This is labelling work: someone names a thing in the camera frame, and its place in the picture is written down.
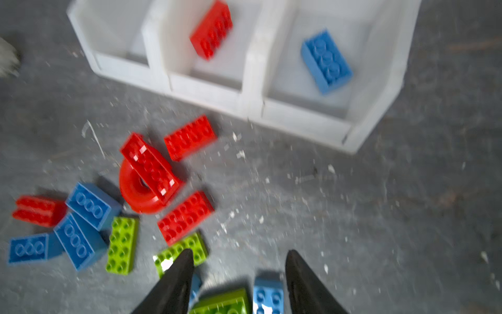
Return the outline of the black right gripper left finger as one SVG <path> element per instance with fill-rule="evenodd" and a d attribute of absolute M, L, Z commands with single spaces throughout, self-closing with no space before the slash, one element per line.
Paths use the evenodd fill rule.
<path fill-rule="evenodd" d="M 185 249 L 132 314 L 188 313 L 193 274 L 193 251 Z"/>

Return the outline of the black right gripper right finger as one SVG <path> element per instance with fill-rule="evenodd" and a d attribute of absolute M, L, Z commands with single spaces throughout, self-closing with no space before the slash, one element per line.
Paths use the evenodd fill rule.
<path fill-rule="evenodd" d="M 285 263 L 292 313 L 348 314 L 296 250 L 289 250 Z"/>

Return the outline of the blue lego brick slanted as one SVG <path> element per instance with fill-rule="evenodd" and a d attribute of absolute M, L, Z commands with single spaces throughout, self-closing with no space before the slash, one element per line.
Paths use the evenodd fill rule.
<path fill-rule="evenodd" d="M 188 311 L 190 311 L 199 302 L 201 286 L 202 286 L 202 281 L 201 281 L 200 276 L 198 276 L 196 273 L 193 274 L 192 282 L 191 282 L 190 298 L 189 298 L 189 304 L 188 304 Z"/>

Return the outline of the red arch lego piece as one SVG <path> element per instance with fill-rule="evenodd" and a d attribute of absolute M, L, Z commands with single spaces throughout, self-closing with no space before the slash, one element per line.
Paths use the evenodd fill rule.
<path fill-rule="evenodd" d="M 122 197 L 138 214 L 152 215 L 165 208 L 183 186 L 170 163 L 139 133 L 132 133 L 120 149 L 124 160 L 119 174 Z"/>

